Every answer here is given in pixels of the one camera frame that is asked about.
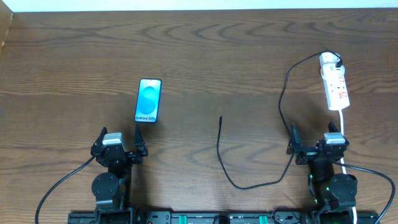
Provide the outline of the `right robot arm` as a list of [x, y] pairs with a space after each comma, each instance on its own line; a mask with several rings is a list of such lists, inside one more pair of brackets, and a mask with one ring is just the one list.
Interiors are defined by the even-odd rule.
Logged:
[[344, 157], [349, 141], [334, 123], [330, 122], [328, 129], [323, 139], [308, 147], [302, 145], [296, 126], [292, 124], [290, 128], [287, 154], [296, 157], [297, 165], [308, 166], [308, 188], [315, 198], [315, 208], [308, 213], [307, 223], [353, 220], [358, 180], [350, 174], [337, 174], [333, 168], [333, 163]]

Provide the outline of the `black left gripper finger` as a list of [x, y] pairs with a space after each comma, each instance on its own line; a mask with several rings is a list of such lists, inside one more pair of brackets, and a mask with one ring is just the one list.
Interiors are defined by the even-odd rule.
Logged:
[[93, 149], [96, 149], [97, 147], [100, 147], [103, 145], [103, 139], [104, 136], [108, 133], [108, 130], [106, 127], [103, 127], [98, 138], [96, 139], [96, 141], [93, 144]]
[[146, 144], [145, 144], [145, 142], [143, 140], [143, 137], [141, 135], [141, 130], [140, 130], [140, 127], [139, 127], [138, 124], [136, 124], [136, 126], [135, 126], [134, 146], [139, 151], [145, 151], [146, 150]]

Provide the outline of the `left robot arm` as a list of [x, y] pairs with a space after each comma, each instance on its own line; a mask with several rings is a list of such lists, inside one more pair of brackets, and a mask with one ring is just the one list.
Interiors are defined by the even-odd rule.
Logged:
[[148, 156], [139, 125], [134, 133], [135, 150], [127, 151], [121, 133], [108, 133], [103, 128], [91, 147], [96, 162], [107, 168], [95, 177], [91, 191], [96, 197], [96, 223], [146, 223], [147, 218], [137, 206], [131, 205], [131, 168], [142, 164]]

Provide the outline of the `blue Galaxy smartphone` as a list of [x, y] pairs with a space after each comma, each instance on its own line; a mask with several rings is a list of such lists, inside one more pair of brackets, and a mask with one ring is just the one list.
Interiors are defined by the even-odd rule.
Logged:
[[140, 80], [134, 115], [135, 122], [157, 122], [161, 90], [162, 80], [160, 79], [143, 78]]

